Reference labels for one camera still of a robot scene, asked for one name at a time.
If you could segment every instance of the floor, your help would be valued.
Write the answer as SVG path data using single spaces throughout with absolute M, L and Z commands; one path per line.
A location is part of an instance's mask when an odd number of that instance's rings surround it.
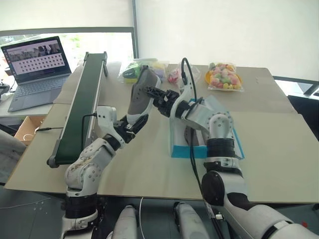
M 144 199 L 142 204 L 142 227 L 146 239 L 179 239 L 172 214 L 175 200 Z M 202 218 L 211 239 L 217 238 L 207 218 L 202 202 L 188 201 Z M 140 199 L 108 198 L 106 220 L 103 222 L 105 233 L 112 230 L 116 218 L 125 205 L 133 204 L 137 208 Z M 61 200 L 32 192 L 13 191 L 0 186 L 0 238 L 1 239 L 57 239 L 60 236 Z M 319 211 L 312 211 L 312 205 L 279 209 L 281 213 L 296 223 L 304 223 L 319 234 Z M 227 225 L 221 223 L 225 238 L 229 238 Z

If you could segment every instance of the laptop keyboard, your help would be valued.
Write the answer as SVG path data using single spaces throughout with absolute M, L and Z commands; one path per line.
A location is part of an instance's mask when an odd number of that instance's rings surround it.
M 33 82 L 19 86 L 15 92 L 16 97 L 31 95 L 42 91 L 50 91 L 53 89 L 61 88 L 66 81 L 67 77 L 61 79 L 50 79 L 39 82 Z

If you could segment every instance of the green conveyor belt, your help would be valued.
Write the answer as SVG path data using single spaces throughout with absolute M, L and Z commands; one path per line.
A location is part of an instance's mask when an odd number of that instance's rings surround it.
M 53 165 L 71 164 L 77 160 L 81 153 L 81 127 L 82 116 L 95 111 L 94 101 L 98 93 L 98 83 L 100 81 L 101 67 L 106 63 L 106 53 L 88 54 L 85 57 L 85 67 L 75 94 L 68 121 L 65 126 L 62 138 L 56 142 L 52 157 Z M 84 137 L 89 128 L 89 118 L 84 124 Z

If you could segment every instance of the chair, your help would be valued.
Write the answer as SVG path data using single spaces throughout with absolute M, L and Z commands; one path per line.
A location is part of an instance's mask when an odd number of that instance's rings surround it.
M 26 146 L 10 134 L 0 130 L 0 182 L 5 184 Z

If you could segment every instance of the plastic bag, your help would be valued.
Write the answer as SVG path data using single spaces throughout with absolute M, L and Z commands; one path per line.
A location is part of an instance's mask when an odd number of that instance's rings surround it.
M 191 72 L 193 74 L 193 78 L 194 78 L 194 82 L 196 84 L 196 82 L 199 80 L 199 78 L 201 77 L 201 73 L 199 71 L 199 69 L 194 66 L 194 65 L 191 65 L 190 64 L 190 69 L 191 69 Z M 189 74 L 189 71 L 188 71 L 188 67 L 187 65 L 185 64 L 184 65 L 184 71 L 186 73 L 186 77 L 191 80 L 190 78 L 190 74 Z M 172 83 L 172 84 L 177 84 L 178 81 L 181 81 L 181 62 L 178 64 L 178 67 L 173 69 L 169 74 L 168 74 L 168 77 L 167 77 L 167 80 Z
M 244 91 L 242 79 L 232 63 L 210 63 L 205 80 L 209 90 Z
M 162 82 L 164 79 L 166 79 L 166 69 L 168 67 L 168 62 L 158 61 L 156 58 L 141 58 L 134 59 L 131 62 L 122 63 L 118 76 L 119 81 L 125 83 L 135 83 L 139 78 L 141 67 L 143 65 L 148 65 Z

